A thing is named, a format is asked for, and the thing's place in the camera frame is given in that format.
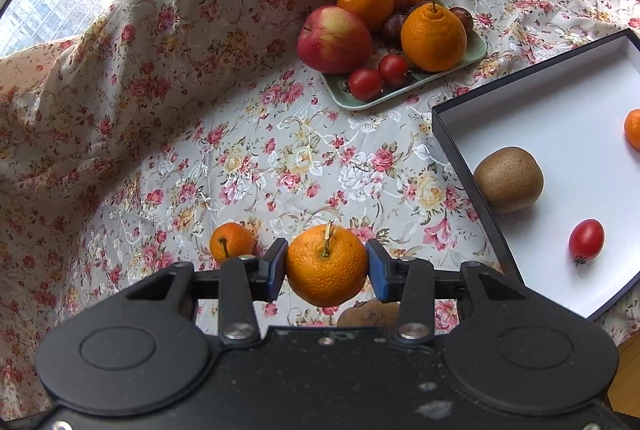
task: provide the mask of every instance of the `blue gripper pad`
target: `blue gripper pad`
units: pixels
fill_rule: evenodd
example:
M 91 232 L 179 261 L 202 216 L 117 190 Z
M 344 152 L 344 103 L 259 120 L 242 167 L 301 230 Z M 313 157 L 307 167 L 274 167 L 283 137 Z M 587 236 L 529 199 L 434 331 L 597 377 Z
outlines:
M 375 244 L 367 241 L 365 245 L 367 255 L 369 256 L 369 280 L 373 286 L 373 292 L 376 294 L 376 298 L 384 302 L 388 299 L 389 286 L 388 283 L 386 283 L 385 261 L 380 257 L 376 247 L 382 248 L 382 245 L 380 245 L 378 241 L 375 241 Z
M 278 298 L 282 282 L 284 282 L 285 256 L 289 249 L 289 243 L 285 239 L 276 239 L 272 245 L 273 247 L 276 247 L 276 255 L 270 262 L 269 278 L 267 279 L 267 292 L 272 301 Z

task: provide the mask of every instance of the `kiwi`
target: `kiwi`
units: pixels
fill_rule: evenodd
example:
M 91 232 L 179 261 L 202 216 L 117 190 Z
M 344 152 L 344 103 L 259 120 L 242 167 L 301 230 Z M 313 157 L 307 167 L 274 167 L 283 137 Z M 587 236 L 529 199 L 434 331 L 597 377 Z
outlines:
M 396 326 L 399 309 L 400 304 L 397 302 L 383 304 L 380 300 L 369 300 L 345 309 L 338 318 L 336 326 L 380 327 L 387 336 L 390 336 Z
M 542 171 L 520 147 L 504 147 L 484 158 L 474 172 L 478 188 L 495 214 L 531 206 L 542 194 Z

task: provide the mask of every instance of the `wooden floor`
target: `wooden floor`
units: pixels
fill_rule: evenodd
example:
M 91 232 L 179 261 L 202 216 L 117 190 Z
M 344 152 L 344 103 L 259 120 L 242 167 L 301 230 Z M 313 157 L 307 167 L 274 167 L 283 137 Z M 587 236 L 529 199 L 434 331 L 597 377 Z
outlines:
M 613 410 L 640 417 L 640 333 L 620 348 L 620 365 L 609 389 Z

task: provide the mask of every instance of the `plate of fruit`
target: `plate of fruit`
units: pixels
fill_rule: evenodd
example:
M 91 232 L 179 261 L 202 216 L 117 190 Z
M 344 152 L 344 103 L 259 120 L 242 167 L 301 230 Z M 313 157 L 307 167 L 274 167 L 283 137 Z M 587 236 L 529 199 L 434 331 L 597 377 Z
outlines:
M 351 111 L 482 60 L 488 49 L 467 10 L 436 0 L 337 0 L 308 16 L 297 47 Z

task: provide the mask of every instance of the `floral tablecloth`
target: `floral tablecloth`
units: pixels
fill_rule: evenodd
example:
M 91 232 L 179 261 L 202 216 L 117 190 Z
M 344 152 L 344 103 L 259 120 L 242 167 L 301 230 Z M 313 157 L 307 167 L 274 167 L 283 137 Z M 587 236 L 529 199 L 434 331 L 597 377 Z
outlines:
M 333 0 L 115 0 L 87 32 L 0 61 L 0 415 L 47 403 L 33 367 L 60 320 L 178 260 L 212 269 L 212 229 L 246 223 L 264 251 L 334 220 L 393 256 L 495 265 L 431 134 L 431 106 L 627 26 L 640 0 L 444 0 L 473 13 L 479 64 L 362 113 L 295 56 Z M 335 324 L 284 286 L 269 324 Z M 634 289 L 599 320 L 640 328 Z M 457 324 L 436 306 L 440 331 Z M 216 303 L 198 323 L 216 327 Z

